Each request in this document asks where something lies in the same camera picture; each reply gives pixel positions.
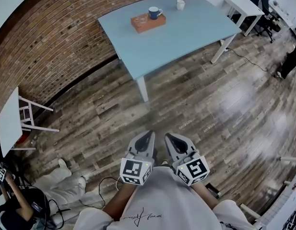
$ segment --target blue table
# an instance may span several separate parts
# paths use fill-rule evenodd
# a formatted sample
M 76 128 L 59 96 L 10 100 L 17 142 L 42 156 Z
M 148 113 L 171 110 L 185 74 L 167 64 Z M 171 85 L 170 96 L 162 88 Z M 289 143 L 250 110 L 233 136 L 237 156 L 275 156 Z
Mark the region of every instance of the blue table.
M 177 0 L 143 0 L 98 20 L 113 44 L 119 59 L 137 81 L 143 100 L 148 101 L 144 76 L 155 69 L 196 49 L 227 38 L 211 62 L 214 63 L 241 30 L 220 10 L 206 0 L 185 0 L 182 11 Z M 130 23 L 132 17 L 156 6 L 164 11 L 166 24 L 137 33 Z

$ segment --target brick wall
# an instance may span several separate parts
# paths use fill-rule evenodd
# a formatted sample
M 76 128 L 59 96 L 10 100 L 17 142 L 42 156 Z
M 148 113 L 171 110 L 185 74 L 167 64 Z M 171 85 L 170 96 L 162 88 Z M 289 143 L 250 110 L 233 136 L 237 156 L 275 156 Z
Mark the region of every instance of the brick wall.
M 98 17 L 139 0 L 25 0 L 0 29 L 0 110 L 16 86 L 44 104 L 114 49 Z

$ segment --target mug handle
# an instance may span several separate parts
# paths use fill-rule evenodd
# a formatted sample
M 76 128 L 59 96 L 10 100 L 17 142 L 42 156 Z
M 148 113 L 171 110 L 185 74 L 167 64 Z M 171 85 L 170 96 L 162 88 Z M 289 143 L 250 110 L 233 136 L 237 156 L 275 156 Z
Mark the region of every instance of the mug handle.
M 163 13 L 163 10 L 159 9 L 158 11 L 159 11 L 159 14 L 157 16 L 160 16 Z

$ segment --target wooden floor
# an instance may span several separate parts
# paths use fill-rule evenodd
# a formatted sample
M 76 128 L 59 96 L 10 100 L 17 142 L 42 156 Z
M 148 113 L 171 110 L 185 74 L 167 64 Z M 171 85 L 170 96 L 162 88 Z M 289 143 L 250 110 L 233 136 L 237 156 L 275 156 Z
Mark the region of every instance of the wooden floor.
M 274 71 L 294 44 L 290 34 L 273 44 L 251 34 L 238 35 L 230 47 Z M 161 160 L 167 157 L 164 134 L 175 132 L 205 155 L 211 173 L 204 182 L 220 190 L 222 199 L 263 212 L 296 171 L 295 164 L 279 161 L 296 156 L 296 70 L 285 81 L 275 79 L 231 50 L 212 65 L 218 47 L 209 45 L 150 74 L 148 103 L 118 60 L 81 81 L 52 105 L 54 114 L 43 117 L 44 126 L 60 133 L 31 134 L 28 142 L 37 150 L 22 155 L 28 177 L 50 172 L 63 158 L 92 191 L 102 178 L 118 178 L 120 158 L 135 135 L 154 130 Z M 103 183 L 108 200 L 114 181 Z M 99 197 L 95 201 L 101 205 Z

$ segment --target white cube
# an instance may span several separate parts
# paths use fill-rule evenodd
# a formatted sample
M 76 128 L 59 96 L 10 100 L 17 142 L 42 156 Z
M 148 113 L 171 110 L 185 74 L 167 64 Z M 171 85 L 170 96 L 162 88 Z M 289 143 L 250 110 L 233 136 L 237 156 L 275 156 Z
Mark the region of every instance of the white cube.
M 121 159 L 120 177 L 125 183 L 143 185 L 152 172 L 150 161 Z
M 176 170 L 176 175 L 189 186 L 202 181 L 209 173 L 210 169 L 204 156 L 182 164 Z

